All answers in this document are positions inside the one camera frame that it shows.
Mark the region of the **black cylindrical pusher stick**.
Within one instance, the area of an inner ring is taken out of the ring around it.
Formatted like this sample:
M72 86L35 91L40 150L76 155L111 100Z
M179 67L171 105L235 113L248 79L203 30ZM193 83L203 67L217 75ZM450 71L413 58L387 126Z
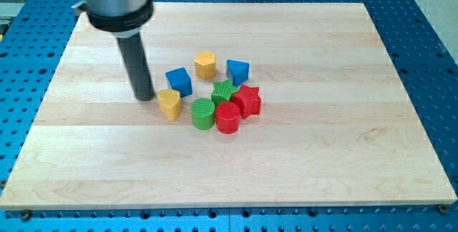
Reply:
M155 92L140 34L117 37L117 43L135 98L139 101L151 100Z

